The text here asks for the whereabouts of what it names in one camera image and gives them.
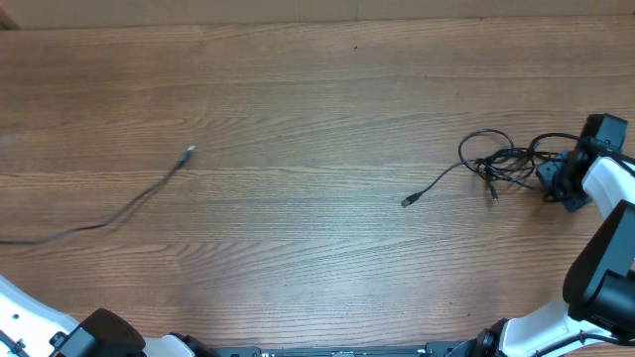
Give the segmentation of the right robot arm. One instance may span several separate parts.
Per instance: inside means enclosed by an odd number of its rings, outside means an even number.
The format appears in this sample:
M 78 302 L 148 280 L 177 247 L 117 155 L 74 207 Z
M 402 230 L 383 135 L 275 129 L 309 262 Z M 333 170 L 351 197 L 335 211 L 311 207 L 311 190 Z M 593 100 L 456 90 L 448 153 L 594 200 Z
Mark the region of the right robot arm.
M 573 151 L 540 179 L 575 211 L 593 201 L 603 222 L 571 265 L 561 298 L 502 319 L 453 356 L 563 356 L 600 342 L 634 344 L 634 161 L 622 152 L 627 122 L 592 114 Z

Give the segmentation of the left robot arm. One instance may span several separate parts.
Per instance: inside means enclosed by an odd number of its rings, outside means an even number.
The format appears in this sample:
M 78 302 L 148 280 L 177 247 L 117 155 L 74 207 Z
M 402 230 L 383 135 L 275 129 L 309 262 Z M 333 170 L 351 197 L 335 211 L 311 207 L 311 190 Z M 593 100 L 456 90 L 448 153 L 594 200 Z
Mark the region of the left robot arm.
M 178 337 L 144 337 L 102 309 L 83 322 L 1 280 L 1 353 L 6 356 L 191 357 Z

